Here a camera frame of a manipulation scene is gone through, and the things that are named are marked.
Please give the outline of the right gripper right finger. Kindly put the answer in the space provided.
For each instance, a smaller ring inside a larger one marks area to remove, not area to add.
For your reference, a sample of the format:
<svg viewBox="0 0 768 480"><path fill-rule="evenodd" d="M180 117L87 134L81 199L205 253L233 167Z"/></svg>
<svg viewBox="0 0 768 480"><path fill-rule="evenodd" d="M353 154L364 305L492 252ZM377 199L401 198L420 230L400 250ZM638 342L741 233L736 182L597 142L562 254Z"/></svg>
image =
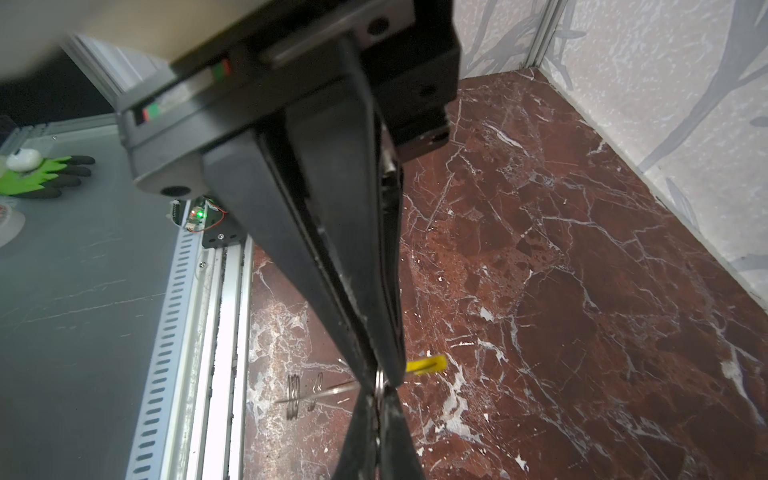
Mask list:
<svg viewBox="0 0 768 480"><path fill-rule="evenodd" d="M391 386L385 387L380 401L379 441L381 479L425 479L397 390Z"/></svg>

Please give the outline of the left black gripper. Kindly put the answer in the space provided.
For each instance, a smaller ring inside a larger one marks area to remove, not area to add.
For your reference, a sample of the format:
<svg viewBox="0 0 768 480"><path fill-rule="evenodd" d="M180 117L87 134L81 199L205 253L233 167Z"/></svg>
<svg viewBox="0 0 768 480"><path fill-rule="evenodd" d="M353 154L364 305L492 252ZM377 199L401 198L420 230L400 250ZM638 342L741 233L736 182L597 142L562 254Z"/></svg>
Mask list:
<svg viewBox="0 0 768 480"><path fill-rule="evenodd" d="M195 198L207 192L204 170L366 390L376 371L401 385L406 365L385 265L375 101L401 160L446 143L444 109L456 97L461 59L453 14L450 1L269 1L117 102L135 185ZM210 147L301 97L286 126L341 288L265 135L249 129L226 140L202 167Z"/></svg>

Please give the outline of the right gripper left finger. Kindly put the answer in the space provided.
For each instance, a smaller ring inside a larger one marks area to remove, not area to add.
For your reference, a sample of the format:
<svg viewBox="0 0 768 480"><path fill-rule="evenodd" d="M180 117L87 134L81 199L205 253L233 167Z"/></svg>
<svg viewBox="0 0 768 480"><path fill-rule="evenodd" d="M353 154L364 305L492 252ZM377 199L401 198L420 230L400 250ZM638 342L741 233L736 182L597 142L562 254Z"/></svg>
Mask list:
<svg viewBox="0 0 768 480"><path fill-rule="evenodd" d="M358 395L333 480L371 480L376 476L378 412L371 391Z"/></svg>

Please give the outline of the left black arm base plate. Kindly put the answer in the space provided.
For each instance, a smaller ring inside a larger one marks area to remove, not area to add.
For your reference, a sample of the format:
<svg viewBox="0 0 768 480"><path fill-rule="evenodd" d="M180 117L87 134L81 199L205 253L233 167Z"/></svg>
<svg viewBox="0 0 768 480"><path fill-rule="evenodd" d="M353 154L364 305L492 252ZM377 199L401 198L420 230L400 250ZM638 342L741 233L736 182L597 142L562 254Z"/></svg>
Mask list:
<svg viewBox="0 0 768 480"><path fill-rule="evenodd" d="M243 244L247 237L228 208L212 195L193 200L174 199L167 217L180 229L198 235L203 248Z"/></svg>

